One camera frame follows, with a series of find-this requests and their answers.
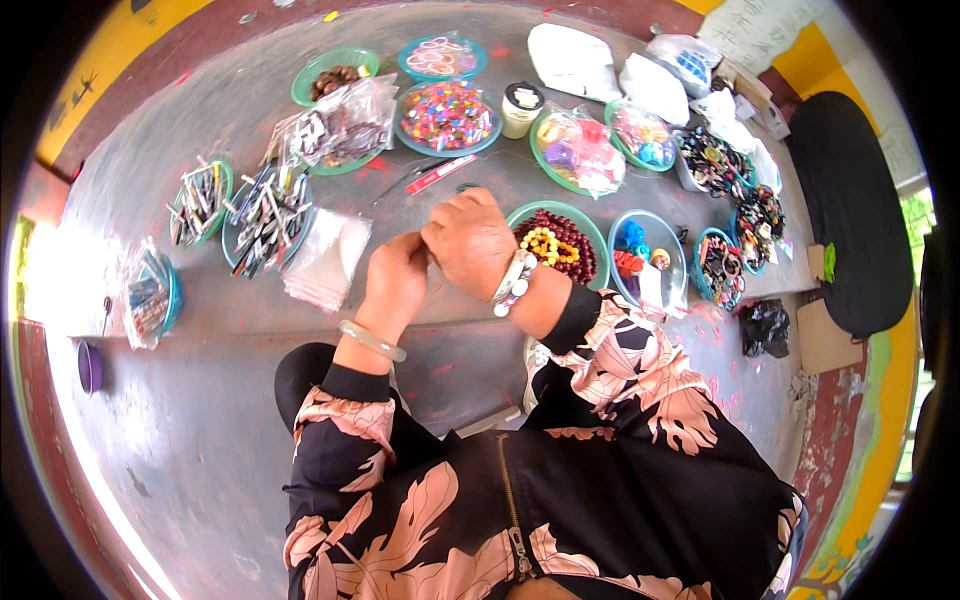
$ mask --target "purple bowl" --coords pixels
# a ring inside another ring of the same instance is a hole
[[[104,362],[100,350],[85,341],[77,348],[77,364],[80,367],[80,385],[88,395],[104,387]]]

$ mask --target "yellow beads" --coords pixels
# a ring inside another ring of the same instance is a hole
[[[552,267],[557,263],[574,263],[580,260],[580,249],[561,242],[557,234],[548,228],[533,228],[523,236],[520,247],[540,257],[540,263]]]

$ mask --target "zipper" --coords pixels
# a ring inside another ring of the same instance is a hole
[[[516,581],[523,583],[523,580],[525,580],[528,575],[531,579],[536,579],[537,574],[534,572],[534,567],[530,563],[530,559],[527,558],[527,547],[523,543],[523,534],[520,533],[520,517],[516,513],[514,488],[510,484],[510,472],[507,470],[507,455],[503,450],[503,441],[506,440],[508,436],[509,434],[501,433],[496,436],[496,443],[500,452],[500,472],[503,475],[503,489],[507,495],[507,507],[510,509],[510,521],[512,525],[510,529],[507,530],[507,536],[510,538],[510,544],[514,547],[514,554],[516,555],[518,573]]]

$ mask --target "shoe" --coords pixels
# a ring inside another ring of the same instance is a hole
[[[410,412],[410,405],[407,404],[403,394],[400,393],[400,386],[396,384],[396,371],[394,370],[394,363],[390,363],[390,372],[388,375],[390,378],[390,389],[396,392],[396,397],[400,398],[400,408],[402,408],[407,415],[413,415],[413,413]]]
[[[523,363],[527,367],[527,387],[523,391],[523,412],[527,415],[533,412],[539,403],[536,395],[534,395],[534,375],[540,369],[546,367],[548,362],[550,362],[550,350],[537,340],[527,336],[527,339],[523,342]]]

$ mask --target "black plastic bag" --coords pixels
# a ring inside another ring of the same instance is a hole
[[[783,358],[790,351],[790,316],[781,300],[762,300],[740,310],[740,333],[743,336],[743,354],[755,358],[764,352]]]

